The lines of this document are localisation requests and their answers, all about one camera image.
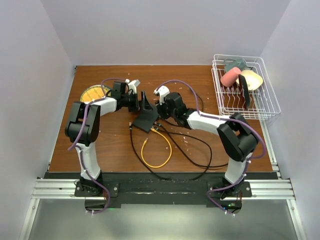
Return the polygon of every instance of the wood surface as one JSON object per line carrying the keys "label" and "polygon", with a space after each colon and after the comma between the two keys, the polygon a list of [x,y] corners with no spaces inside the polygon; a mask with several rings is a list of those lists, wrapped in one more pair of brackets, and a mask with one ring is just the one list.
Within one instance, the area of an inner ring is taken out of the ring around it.
{"label": "wood surface", "polygon": [[[161,83],[171,79],[179,79],[190,84],[204,101],[204,112],[219,114],[215,87],[210,65],[120,65],[120,66],[79,66],[76,70],[72,88],[66,104],[65,113],[56,141],[50,172],[79,172],[80,165],[76,150],[68,151],[71,145],[65,136],[65,125],[74,101],[79,101],[81,94],[88,87],[100,84],[105,78],[117,77],[130,80],[139,79],[138,91],[145,91],[149,102],[154,103],[157,97],[153,94],[155,88]],[[112,87],[113,81],[105,82]],[[187,86],[181,83],[167,84],[171,92],[179,92],[183,101],[189,108],[195,108],[195,97]],[[148,170],[135,156],[130,142],[129,122],[133,122],[137,113],[130,113],[123,108],[117,112],[104,115],[100,119],[100,133],[96,141],[96,155],[99,166],[103,172],[147,172]],[[248,120],[248,123],[262,136],[260,122]],[[201,130],[189,130],[180,127],[163,125],[171,132],[185,133],[206,141],[212,147],[211,165],[221,165],[228,162],[219,136]],[[210,151],[203,143],[194,139],[174,135],[174,139],[186,151],[189,157],[202,165],[209,162]],[[144,149],[144,157],[151,165],[160,165],[168,155],[169,148],[166,141],[150,131],[149,134],[133,128],[133,140],[138,154],[144,140],[148,142]],[[192,165],[173,143],[173,153],[170,161],[162,168],[154,169],[155,172],[201,172],[203,169]],[[262,152],[262,146],[257,146],[254,155]],[[255,159],[250,164],[250,172],[272,171],[269,156]],[[226,167],[214,169],[215,172],[225,172]]]}

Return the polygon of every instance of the cup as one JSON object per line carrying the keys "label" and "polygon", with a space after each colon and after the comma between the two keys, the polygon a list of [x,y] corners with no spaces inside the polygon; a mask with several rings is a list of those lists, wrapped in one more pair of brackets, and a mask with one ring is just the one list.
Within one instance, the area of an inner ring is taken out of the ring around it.
{"label": "cup", "polygon": [[238,79],[241,70],[238,67],[233,67],[230,71],[227,71],[221,78],[220,81],[223,86],[229,88]]}
{"label": "cup", "polygon": [[242,71],[247,67],[247,62],[243,58],[238,58],[238,59],[227,58],[226,60],[224,60],[224,70],[226,73],[229,72],[234,67],[237,67]]}

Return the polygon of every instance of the white wire dish rack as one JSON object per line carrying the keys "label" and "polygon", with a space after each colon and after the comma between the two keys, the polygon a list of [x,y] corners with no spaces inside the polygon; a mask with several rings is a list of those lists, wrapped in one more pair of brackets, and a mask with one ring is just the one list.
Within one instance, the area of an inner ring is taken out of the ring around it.
{"label": "white wire dish rack", "polygon": [[[249,91],[250,106],[248,108],[245,108],[243,89],[240,90],[236,83],[231,87],[225,87],[220,82],[220,78],[226,73],[225,64],[233,61],[230,59],[244,59],[250,70],[263,78],[263,84],[257,90]],[[212,62],[212,77],[220,115],[230,116],[241,113],[246,119],[266,120],[281,112],[261,57],[215,54]]]}

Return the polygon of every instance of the red mug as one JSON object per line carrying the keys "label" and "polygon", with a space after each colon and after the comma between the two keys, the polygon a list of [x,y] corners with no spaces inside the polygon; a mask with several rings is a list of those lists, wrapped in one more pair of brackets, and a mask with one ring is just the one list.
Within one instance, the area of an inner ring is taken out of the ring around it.
{"label": "red mug", "polygon": [[222,83],[223,86],[229,88],[231,87],[236,80],[239,77],[239,74],[241,74],[241,70],[238,67],[233,67],[231,70],[229,70],[228,72],[226,72],[221,78],[220,81]]}

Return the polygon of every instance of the white wall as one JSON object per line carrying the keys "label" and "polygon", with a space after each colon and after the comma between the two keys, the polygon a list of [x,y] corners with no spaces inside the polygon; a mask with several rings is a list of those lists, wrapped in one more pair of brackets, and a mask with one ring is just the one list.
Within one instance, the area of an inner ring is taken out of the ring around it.
{"label": "white wall", "polygon": [[281,114],[268,127],[308,239],[319,239],[320,2],[292,0],[263,50]]}
{"label": "white wall", "polygon": [[0,239],[15,240],[51,158],[73,67],[39,0],[0,4]]}
{"label": "white wall", "polygon": [[259,56],[290,0],[41,0],[77,65]]}

